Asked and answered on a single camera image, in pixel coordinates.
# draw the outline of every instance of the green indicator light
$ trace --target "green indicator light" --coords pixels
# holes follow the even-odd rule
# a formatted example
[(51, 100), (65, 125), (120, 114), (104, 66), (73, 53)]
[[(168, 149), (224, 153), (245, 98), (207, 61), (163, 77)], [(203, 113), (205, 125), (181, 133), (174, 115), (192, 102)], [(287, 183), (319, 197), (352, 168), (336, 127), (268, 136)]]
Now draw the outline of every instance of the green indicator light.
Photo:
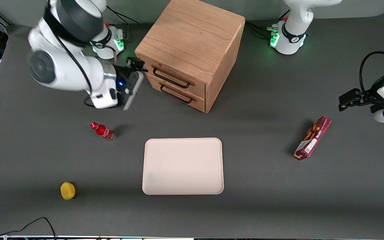
[(302, 43), (300, 43), (300, 46), (303, 46), (303, 43), (305, 42), (306, 34), (303, 36)]
[(91, 47), (93, 48), (93, 52), (97, 53), (97, 52), (96, 52), (96, 49), (94, 48), (94, 45), (91, 43), (91, 41), (90, 41), (90, 45), (91, 45)]
[(113, 40), (115, 42), (115, 45), (117, 47), (117, 49), (121, 52), (122, 50), (124, 50), (124, 41), (122, 40), (116, 40), (114, 39)]
[(279, 33), (277, 33), (275, 36), (272, 37), (273, 39), (271, 40), (271, 46), (275, 47), (276, 44), (278, 43), (279, 40)]

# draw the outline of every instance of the red box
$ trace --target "red box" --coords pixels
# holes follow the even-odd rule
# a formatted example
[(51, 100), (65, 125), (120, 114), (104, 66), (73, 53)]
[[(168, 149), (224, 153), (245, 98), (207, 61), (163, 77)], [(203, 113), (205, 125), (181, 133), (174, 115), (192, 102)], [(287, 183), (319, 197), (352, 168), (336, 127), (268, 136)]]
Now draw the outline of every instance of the red box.
[(319, 143), (330, 123), (331, 120), (324, 116), (314, 122), (293, 156), (299, 161), (308, 158), (314, 152), (315, 146)]

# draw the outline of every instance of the gray tabletop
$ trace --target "gray tabletop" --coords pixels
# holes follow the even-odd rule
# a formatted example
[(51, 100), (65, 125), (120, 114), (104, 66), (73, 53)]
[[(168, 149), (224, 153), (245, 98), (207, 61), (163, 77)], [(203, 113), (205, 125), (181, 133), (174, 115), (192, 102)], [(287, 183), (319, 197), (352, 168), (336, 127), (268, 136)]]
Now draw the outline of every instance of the gray tabletop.
[[(149, 27), (131, 27), (122, 58)], [(45, 216), (58, 235), (384, 239), (384, 123), (369, 107), (337, 109), (359, 86), (363, 57), (384, 50), (384, 16), (315, 20), (293, 56), (247, 28), (209, 114), (148, 82), (128, 111), (88, 108), (85, 92), (32, 79), (28, 31), (10, 29), (0, 66), (0, 233)], [(374, 56), (366, 86), (382, 75), (384, 56)], [(311, 158), (297, 161), (294, 149), (323, 115), (332, 124)], [(117, 139), (96, 136), (92, 121)], [(146, 140), (195, 137), (223, 142), (223, 193), (145, 195)], [(64, 181), (76, 184), (76, 199), (62, 199)], [(23, 234), (51, 232), (37, 222)]]

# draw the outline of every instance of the black metal handle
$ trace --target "black metal handle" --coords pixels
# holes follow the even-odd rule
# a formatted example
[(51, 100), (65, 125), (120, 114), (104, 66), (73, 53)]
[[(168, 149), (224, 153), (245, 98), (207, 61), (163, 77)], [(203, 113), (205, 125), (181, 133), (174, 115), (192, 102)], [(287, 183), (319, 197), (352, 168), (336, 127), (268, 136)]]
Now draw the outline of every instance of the black metal handle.
[(164, 79), (164, 80), (166, 80), (167, 82), (172, 83), (172, 84), (174, 84), (174, 85), (176, 85), (177, 87), (180, 87), (180, 88), (188, 88), (188, 87), (191, 85), (190, 82), (188, 82), (188, 84), (186, 84), (186, 85), (181, 85), (181, 84), (178, 84), (178, 83), (174, 82), (173, 80), (170, 80), (170, 79), (168, 79), (168, 78), (166, 78), (166, 77), (164, 77), (164, 76), (159, 75), (159, 74), (157, 73), (157, 68), (156, 68), (156, 67), (154, 67), (154, 75), (157, 76), (157, 77), (159, 77), (159, 78), (161, 78), (161, 79)]
[(171, 96), (171, 97), (174, 97), (175, 99), (177, 99), (177, 100), (179, 100), (180, 102), (184, 102), (184, 103), (186, 103), (186, 104), (189, 104), (189, 103), (191, 103), (192, 102), (192, 97), (191, 97), (191, 99), (189, 99), (189, 101), (186, 101), (186, 100), (183, 100), (183, 99), (181, 99), (180, 97), (177, 97), (177, 96), (175, 96), (175, 95), (173, 95), (173, 94), (171, 94), (171, 93), (169, 93), (169, 92), (167, 92), (167, 91), (164, 91), (164, 85), (161, 85), (161, 92), (163, 92), (163, 93), (165, 93), (165, 94), (167, 94), (167, 95), (169, 95), (169, 96)]

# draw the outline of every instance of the wooden drawer cabinet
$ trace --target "wooden drawer cabinet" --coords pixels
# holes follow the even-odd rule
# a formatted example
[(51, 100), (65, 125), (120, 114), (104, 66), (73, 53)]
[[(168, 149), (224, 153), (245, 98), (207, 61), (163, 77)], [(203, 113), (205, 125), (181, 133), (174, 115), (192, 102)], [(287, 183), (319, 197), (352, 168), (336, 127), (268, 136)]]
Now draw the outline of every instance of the wooden drawer cabinet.
[(175, 98), (180, 102), (183, 102), (191, 106), (192, 108), (196, 108), (199, 111), (205, 110), (204, 99), (202, 99), (201, 97), (195, 96), (183, 89), (169, 85), (164, 81), (160, 81), (159, 79), (153, 76), (150, 76), (149, 74), (147, 76), (148, 76), (149, 82), (151, 82), (151, 85), (154, 89), (162, 93), (165, 93), (171, 96), (172, 98)]
[(244, 24), (199, 0), (172, 0), (135, 53), (153, 88), (209, 112), (235, 64)]

